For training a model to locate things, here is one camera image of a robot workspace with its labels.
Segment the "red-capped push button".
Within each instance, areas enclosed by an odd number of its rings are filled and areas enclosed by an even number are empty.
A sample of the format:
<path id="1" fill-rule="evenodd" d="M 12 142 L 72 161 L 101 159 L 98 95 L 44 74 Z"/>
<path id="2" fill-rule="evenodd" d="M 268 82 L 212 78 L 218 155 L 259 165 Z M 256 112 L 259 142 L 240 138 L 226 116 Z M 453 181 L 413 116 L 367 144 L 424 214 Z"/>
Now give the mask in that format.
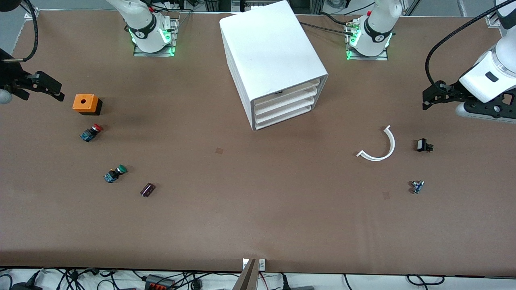
<path id="1" fill-rule="evenodd" d="M 96 136 L 103 130 L 103 127 L 101 125 L 98 125 L 94 123 L 92 127 L 89 127 L 88 129 L 84 130 L 82 134 L 80 135 L 80 138 L 89 143 L 92 141 Z"/>

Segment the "white curved plastic clip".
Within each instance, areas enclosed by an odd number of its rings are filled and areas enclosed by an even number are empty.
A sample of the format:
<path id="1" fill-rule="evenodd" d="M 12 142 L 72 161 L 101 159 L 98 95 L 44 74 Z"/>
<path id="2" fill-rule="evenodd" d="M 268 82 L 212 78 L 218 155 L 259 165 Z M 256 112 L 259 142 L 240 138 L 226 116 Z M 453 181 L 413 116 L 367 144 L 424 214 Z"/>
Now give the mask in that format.
<path id="1" fill-rule="evenodd" d="M 387 154 L 385 154 L 385 156 L 374 157 L 374 156 L 371 156 L 368 153 L 366 153 L 364 150 L 361 150 L 360 152 L 358 152 L 356 154 L 356 157 L 361 157 L 361 158 L 363 158 L 365 160 L 369 160 L 371 162 L 380 162 L 382 160 L 389 158 L 395 151 L 396 141 L 395 141 L 394 134 L 391 131 L 391 125 L 387 125 L 385 127 L 385 129 L 383 130 L 383 132 L 386 134 L 386 136 L 389 140 L 389 150 L 388 150 Z"/>

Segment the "wooden post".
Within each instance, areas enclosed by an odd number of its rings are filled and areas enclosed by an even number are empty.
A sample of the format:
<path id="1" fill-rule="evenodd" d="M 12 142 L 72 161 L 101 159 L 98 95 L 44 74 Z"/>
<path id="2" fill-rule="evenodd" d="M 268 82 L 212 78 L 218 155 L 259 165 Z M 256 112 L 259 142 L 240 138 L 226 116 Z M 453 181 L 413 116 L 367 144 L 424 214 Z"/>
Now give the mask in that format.
<path id="1" fill-rule="evenodd" d="M 259 259 L 247 259 L 243 264 L 244 268 L 232 290 L 257 290 Z"/>

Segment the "orange button enclosure box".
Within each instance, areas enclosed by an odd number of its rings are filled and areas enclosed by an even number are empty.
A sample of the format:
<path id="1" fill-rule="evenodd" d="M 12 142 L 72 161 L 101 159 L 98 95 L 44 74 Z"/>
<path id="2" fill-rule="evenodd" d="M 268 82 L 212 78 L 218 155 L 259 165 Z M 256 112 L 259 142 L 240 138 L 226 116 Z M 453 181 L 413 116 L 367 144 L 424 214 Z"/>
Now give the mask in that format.
<path id="1" fill-rule="evenodd" d="M 72 109 L 85 116 L 99 116 L 103 102 L 95 94 L 76 94 Z"/>

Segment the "white drawer cabinet housing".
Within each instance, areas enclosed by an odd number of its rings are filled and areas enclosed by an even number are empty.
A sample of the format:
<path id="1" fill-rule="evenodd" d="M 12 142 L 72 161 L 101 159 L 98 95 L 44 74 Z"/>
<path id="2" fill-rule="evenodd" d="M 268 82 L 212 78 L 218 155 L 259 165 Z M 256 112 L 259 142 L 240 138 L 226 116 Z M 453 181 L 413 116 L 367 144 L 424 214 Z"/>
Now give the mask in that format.
<path id="1" fill-rule="evenodd" d="M 254 100 L 320 79 L 314 109 L 328 72 L 289 2 L 231 15 L 219 25 L 227 66 L 252 130 Z"/>

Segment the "green-capped push button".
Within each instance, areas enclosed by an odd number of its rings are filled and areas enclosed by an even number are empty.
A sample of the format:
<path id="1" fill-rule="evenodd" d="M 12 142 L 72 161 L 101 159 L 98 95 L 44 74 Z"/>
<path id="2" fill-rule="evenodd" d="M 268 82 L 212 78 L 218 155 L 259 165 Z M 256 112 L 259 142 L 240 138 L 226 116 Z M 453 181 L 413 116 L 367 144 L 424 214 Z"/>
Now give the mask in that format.
<path id="1" fill-rule="evenodd" d="M 116 182 L 116 180 L 118 180 L 118 178 L 120 178 L 120 176 L 124 175 L 127 172 L 127 168 L 124 165 L 120 164 L 115 169 L 109 170 L 109 172 L 105 174 L 104 180 L 107 183 L 114 183 Z"/>

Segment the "white plastic drawer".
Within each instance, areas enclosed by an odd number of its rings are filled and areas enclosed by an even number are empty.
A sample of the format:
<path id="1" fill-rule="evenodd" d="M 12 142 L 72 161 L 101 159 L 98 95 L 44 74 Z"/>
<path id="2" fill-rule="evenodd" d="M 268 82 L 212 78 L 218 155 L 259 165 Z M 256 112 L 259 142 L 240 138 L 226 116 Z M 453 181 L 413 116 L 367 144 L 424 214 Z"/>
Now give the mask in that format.
<path id="1" fill-rule="evenodd" d="M 273 118 L 282 116 L 283 114 L 290 113 L 294 110 L 298 110 L 302 107 L 310 107 L 314 103 L 314 99 L 312 97 L 310 98 L 304 98 L 299 101 L 294 101 L 291 104 L 287 104 L 284 106 L 280 106 L 279 108 L 276 108 L 274 110 L 270 110 L 264 113 L 259 113 L 256 115 L 256 123 L 263 123 L 266 121 L 269 121 Z"/>
<path id="2" fill-rule="evenodd" d="M 317 88 L 306 89 L 289 94 L 275 94 L 255 101 L 254 113 L 257 118 L 276 117 L 280 114 L 311 106 L 317 96 Z"/>
<path id="3" fill-rule="evenodd" d="M 312 80 L 287 90 L 270 94 L 260 99 L 254 100 L 256 114 L 264 113 L 279 108 L 304 98 L 315 97 L 318 92 L 320 79 Z"/>
<path id="4" fill-rule="evenodd" d="M 263 122 L 258 122 L 258 123 L 256 123 L 256 130 L 261 130 L 264 127 L 268 127 L 268 126 L 274 125 L 276 123 L 285 121 L 287 119 L 297 117 L 301 114 L 309 112 L 310 110 L 311 110 L 311 106 L 305 106 L 305 107 L 299 108 L 297 110 L 293 110 L 291 112 L 281 114 L 278 117 L 270 118 Z"/>

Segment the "black orange power strip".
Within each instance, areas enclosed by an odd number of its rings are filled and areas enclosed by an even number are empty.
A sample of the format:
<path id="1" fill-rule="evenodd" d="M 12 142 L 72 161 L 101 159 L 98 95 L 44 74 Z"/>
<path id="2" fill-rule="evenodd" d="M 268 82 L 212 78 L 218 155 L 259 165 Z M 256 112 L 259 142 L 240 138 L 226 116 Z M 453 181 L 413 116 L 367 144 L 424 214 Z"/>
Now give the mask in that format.
<path id="1" fill-rule="evenodd" d="M 144 290 L 173 290 L 175 281 L 156 275 L 148 275 L 145 280 Z"/>

